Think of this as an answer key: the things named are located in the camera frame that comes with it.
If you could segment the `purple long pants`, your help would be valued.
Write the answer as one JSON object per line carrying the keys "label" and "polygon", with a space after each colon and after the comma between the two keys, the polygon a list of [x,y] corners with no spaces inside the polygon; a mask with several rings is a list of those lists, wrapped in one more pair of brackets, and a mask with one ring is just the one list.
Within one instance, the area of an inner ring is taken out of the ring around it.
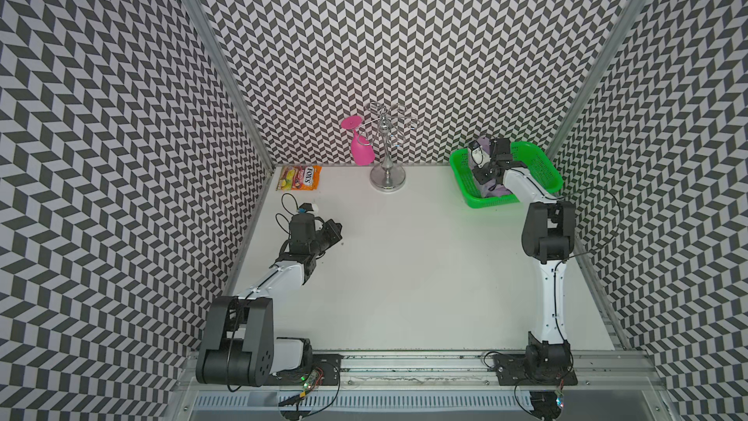
{"label": "purple long pants", "polygon": [[504,197],[512,191],[504,185],[504,174],[513,162],[507,138],[480,136],[469,143],[469,169],[481,198]]}

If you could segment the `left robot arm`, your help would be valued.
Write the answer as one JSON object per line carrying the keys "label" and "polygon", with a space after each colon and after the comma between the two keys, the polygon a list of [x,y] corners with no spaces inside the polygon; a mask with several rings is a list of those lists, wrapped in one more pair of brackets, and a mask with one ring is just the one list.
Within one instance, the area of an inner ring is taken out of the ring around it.
{"label": "left robot arm", "polygon": [[268,273],[238,295],[214,300],[199,349],[197,381],[228,387],[260,387],[271,377],[312,370],[307,338],[277,337],[274,304],[300,290],[319,258],[342,240],[341,223],[298,212]]}

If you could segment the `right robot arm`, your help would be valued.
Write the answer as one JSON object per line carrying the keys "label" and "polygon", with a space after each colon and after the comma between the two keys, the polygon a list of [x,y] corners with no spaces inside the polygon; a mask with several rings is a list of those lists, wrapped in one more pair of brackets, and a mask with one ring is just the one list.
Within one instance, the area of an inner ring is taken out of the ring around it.
{"label": "right robot arm", "polygon": [[575,207],[555,197],[510,153],[506,138],[469,143],[469,167],[477,184],[502,187],[527,207],[521,245],[537,270],[540,320],[528,335],[524,370],[533,381],[560,381],[573,370],[563,317],[564,276],[575,246]]}

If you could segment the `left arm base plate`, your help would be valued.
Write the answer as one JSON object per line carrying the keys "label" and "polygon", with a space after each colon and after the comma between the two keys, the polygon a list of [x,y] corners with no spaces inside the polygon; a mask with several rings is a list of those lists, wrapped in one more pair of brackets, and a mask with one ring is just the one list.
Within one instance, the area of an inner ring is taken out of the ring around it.
{"label": "left arm base plate", "polygon": [[299,387],[307,382],[313,370],[321,370],[321,386],[333,387],[340,382],[342,356],[340,354],[313,354],[310,362],[297,370],[280,371],[271,374],[266,384],[280,387]]}

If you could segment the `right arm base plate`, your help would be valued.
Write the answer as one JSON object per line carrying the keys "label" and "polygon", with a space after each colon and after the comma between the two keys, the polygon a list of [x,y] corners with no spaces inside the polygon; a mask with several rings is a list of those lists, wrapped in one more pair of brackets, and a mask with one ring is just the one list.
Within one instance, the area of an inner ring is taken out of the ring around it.
{"label": "right arm base plate", "polygon": [[576,372],[569,366],[532,366],[520,354],[493,354],[493,370],[503,387],[529,385],[573,387],[579,384]]}

